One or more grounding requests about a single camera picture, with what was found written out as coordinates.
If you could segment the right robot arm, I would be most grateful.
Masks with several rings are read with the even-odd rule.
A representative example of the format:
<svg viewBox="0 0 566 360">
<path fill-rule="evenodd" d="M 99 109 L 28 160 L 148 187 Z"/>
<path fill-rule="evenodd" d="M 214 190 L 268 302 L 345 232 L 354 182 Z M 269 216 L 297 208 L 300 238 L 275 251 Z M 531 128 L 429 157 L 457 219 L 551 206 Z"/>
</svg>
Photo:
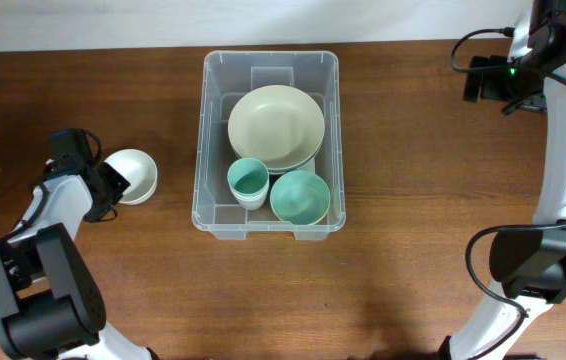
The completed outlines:
<svg viewBox="0 0 566 360">
<path fill-rule="evenodd" d="M 441 359 L 507 359 L 524 330 L 566 298 L 566 0 L 535 0 L 503 33 L 507 55 L 462 68 L 463 97 L 546 116 L 543 185 L 531 224 L 486 229 L 491 280 L 472 317 L 445 338 Z"/>
</svg>

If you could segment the green cup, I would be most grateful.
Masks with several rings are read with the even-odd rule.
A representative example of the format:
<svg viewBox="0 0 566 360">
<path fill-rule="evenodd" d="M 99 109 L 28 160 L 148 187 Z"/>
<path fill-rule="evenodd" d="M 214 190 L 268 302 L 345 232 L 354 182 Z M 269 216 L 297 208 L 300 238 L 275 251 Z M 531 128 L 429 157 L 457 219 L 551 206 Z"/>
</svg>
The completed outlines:
<svg viewBox="0 0 566 360">
<path fill-rule="evenodd" d="M 241 158 L 230 166 L 227 181 L 234 193 L 253 197 L 269 187 L 269 172 L 260 160 Z"/>
</svg>

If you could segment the white cup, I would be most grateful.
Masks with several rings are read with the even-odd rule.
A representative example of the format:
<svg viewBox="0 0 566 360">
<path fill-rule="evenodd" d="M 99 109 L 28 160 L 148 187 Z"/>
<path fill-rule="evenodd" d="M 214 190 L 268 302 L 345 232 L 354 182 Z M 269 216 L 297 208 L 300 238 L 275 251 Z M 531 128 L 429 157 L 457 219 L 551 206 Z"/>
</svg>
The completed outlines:
<svg viewBox="0 0 566 360">
<path fill-rule="evenodd" d="M 232 189 L 233 196 L 241 204 L 243 204 L 243 203 L 252 204 L 252 203 L 257 203 L 257 202 L 264 202 L 266 197 L 267 197 L 267 193 L 268 193 L 267 188 L 260 190 L 258 192 L 250 193 L 250 194 L 241 193 L 239 191 L 235 191 L 234 189 Z"/>
</svg>

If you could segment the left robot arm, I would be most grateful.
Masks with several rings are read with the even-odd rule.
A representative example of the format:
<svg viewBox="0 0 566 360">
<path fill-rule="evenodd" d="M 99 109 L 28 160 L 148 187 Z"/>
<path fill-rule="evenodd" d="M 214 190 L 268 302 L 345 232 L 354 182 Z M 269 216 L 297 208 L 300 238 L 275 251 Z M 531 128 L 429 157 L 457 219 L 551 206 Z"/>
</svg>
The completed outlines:
<svg viewBox="0 0 566 360">
<path fill-rule="evenodd" d="M 102 294 L 74 240 L 84 222 L 117 218 L 129 182 L 102 160 L 100 139 L 68 128 L 51 135 L 52 158 L 33 200 L 0 238 L 0 347 L 11 359 L 145 359 L 106 319 Z"/>
</svg>

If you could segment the clear plastic storage container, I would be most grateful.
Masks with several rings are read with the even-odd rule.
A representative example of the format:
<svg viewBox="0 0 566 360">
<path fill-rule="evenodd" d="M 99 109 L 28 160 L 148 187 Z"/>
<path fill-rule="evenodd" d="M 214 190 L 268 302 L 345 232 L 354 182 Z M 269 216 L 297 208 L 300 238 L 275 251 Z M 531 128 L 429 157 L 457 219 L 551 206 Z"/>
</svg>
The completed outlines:
<svg viewBox="0 0 566 360">
<path fill-rule="evenodd" d="M 267 85 L 295 87 L 321 108 L 326 131 L 315 157 L 315 174 L 330 188 L 324 222 L 297 226 L 277 219 L 269 204 L 249 211 L 231 194 L 227 171 L 238 159 L 227 123 L 237 102 Z M 193 224 L 220 240 L 244 240 L 250 233 L 290 232 L 297 240 L 323 240 L 346 222 L 339 98 L 339 60 L 329 51 L 212 51 L 204 60 Z"/>
</svg>

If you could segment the green bowl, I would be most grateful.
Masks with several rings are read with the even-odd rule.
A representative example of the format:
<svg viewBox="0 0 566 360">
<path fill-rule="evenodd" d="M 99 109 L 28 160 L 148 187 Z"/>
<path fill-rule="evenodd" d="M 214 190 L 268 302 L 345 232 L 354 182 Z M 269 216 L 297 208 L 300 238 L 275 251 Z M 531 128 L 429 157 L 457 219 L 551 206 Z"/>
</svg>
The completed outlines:
<svg viewBox="0 0 566 360">
<path fill-rule="evenodd" d="M 295 170 L 279 177 L 270 191 L 270 207 L 282 201 L 311 200 L 331 205 L 327 183 L 318 175 Z"/>
</svg>

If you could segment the yellow bowl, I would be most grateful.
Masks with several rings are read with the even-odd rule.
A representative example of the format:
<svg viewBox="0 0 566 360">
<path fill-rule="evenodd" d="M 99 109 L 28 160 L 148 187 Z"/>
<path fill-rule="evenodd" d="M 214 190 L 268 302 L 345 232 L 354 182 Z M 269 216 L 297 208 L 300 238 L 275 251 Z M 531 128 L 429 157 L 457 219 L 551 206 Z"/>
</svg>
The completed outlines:
<svg viewBox="0 0 566 360">
<path fill-rule="evenodd" d="M 281 221 L 293 225 L 318 225 L 327 219 L 329 205 L 311 200 L 282 201 L 275 204 L 272 210 Z"/>
</svg>

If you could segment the white bowl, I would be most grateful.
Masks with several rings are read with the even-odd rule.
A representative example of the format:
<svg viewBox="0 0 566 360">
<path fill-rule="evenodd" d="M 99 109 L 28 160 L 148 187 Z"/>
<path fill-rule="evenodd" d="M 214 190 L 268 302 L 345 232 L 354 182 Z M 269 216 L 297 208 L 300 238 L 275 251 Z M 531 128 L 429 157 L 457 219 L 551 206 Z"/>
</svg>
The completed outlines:
<svg viewBox="0 0 566 360">
<path fill-rule="evenodd" d="M 138 205 L 147 201 L 158 185 L 158 168 L 147 153 L 138 149 L 124 149 L 106 158 L 114 170 L 130 184 L 123 192 L 120 203 Z"/>
</svg>

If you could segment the grey translucent cup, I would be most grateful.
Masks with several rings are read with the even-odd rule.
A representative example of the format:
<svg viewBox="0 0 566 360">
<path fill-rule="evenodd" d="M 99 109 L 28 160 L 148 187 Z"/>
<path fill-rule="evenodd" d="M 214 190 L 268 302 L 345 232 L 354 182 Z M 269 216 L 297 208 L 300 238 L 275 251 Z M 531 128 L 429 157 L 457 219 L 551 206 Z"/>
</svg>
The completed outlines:
<svg viewBox="0 0 566 360">
<path fill-rule="evenodd" d="M 245 208 L 245 209 L 247 209 L 247 210 L 249 210 L 249 211 L 259 209 L 260 207 L 263 206 L 264 202 L 265 202 L 265 199 L 254 199 L 254 200 L 249 200 L 249 201 L 247 201 L 247 200 L 239 200 L 239 204 L 240 204 L 243 208 Z"/>
</svg>

